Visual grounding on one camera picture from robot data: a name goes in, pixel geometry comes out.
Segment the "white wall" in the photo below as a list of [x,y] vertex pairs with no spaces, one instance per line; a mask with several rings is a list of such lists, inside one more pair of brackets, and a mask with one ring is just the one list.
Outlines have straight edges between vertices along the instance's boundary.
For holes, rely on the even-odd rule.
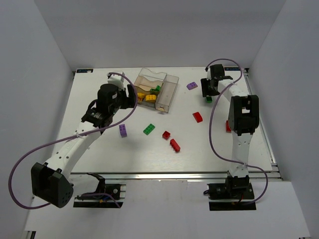
[[[30,149],[54,139],[72,84],[72,72],[32,0],[0,5],[0,232],[20,238],[27,210],[12,201],[7,180]],[[30,169],[49,150],[31,155],[14,175],[14,192],[30,205]]]
[[285,0],[35,0],[72,69],[249,67]]
[[319,1],[287,0],[250,70],[279,169],[319,239]]

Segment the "transparent plastic box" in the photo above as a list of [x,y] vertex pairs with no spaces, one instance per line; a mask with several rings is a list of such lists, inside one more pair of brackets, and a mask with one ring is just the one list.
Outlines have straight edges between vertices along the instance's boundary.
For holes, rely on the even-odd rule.
[[[179,77],[177,76],[171,76],[164,72],[156,73],[147,68],[142,68],[134,82],[137,92],[146,96],[156,95],[157,99],[155,103],[139,101],[139,104],[168,113],[177,89],[178,80]],[[160,86],[159,92],[152,90],[157,86]]]

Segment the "toy block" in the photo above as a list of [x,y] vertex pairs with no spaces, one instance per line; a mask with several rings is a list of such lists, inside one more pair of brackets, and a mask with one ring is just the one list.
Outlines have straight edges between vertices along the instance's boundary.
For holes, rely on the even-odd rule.
[[124,138],[124,137],[127,137],[127,133],[126,133],[126,128],[125,128],[125,124],[120,124],[119,125],[119,128],[120,128],[120,134],[121,134],[121,137]]
[[145,98],[145,94],[143,94],[143,93],[138,93],[138,98],[141,98],[141,99],[144,99]]
[[195,82],[189,83],[186,87],[189,90],[195,89],[198,85]]
[[170,140],[170,145],[173,147],[175,152],[179,152],[180,151],[180,146],[176,143],[175,139],[171,139]]
[[155,126],[150,123],[150,125],[147,126],[146,129],[143,130],[143,133],[146,135],[149,135],[150,132],[153,131],[153,129],[155,129]]
[[228,124],[228,120],[226,121],[226,132],[231,133],[231,129],[230,129],[229,124]]
[[197,123],[200,123],[203,121],[203,118],[199,112],[193,113],[193,116],[194,116],[195,120],[197,121]]
[[206,96],[206,102],[207,103],[212,103],[213,99],[211,98],[211,96]]
[[145,97],[145,101],[146,102],[151,102],[151,103],[155,103],[156,101],[156,95],[148,95]]
[[167,140],[169,137],[170,137],[170,133],[167,132],[167,131],[165,131],[165,132],[163,133],[163,138]]

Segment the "white table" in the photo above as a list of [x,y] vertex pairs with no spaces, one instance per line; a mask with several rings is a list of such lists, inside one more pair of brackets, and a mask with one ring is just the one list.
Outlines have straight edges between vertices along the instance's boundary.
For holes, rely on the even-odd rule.
[[[226,172],[229,163],[217,158],[209,145],[208,123],[213,103],[206,103],[201,95],[200,79],[206,77],[204,67],[149,69],[179,77],[169,113],[163,114],[138,106],[134,114],[124,122],[128,137],[121,138],[118,126],[106,130],[85,152],[73,172]],[[76,73],[58,138],[74,133],[88,104],[97,98],[100,86],[107,83],[108,72],[124,71],[134,82],[140,70],[141,68],[112,68],[94,69],[93,73]],[[239,71],[228,71],[226,74],[234,79],[240,75]],[[189,91],[186,85],[193,81],[198,84],[198,88]],[[244,77],[238,85],[247,91]],[[119,110],[113,122],[122,119],[130,110]],[[192,115],[194,112],[200,112],[203,122],[195,121]],[[229,102],[221,97],[213,120],[212,137],[217,151],[231,158],[232,136],[225,132],[228,112]],[[143,130],[150,123],[155,125],[155,129],[146,136]],[[171,138],[181,147],[179,153],[174,152],[169,140],[162,138],[165,130],[171,133]],[[61,144],[57,145],[55,151],[60,147]],[[251,141],[249,163],[272,170],[269,148],[260,127],[256,129]]]

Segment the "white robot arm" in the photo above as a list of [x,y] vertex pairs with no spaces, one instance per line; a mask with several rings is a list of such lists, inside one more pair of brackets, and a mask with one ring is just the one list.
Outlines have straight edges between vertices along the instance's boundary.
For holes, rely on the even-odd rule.
[[134,89],[127,85],[127,97],[122,77],[112,76],[108,82],[101,86],[98,98],[88,106],[75,130],[77,137],[67,141],[43,164],[35,163],[31,169],[33,194],[59,208],[64,207],[72,195],[104,193],[103,177],[94,173],[72,176],[71,171],[88,147],[103,133],[97,131],[86,135],[85,132],[109,126],[119,109],[133,108],[135,105]]
[[203,97],[217,96],[230,84],[223,96],[230,102],[228,115],[229,127],[232,130],[232,160],[243,164],[231,163],[225,181],[225,195],[230,198],[241,195],[249,188],[247,169],[249,146],[255,129],[259,125],[259,99],[256,95],[243,92],[230,76],[225,76],[221,64],[207,68],[207,78],[201,79]]

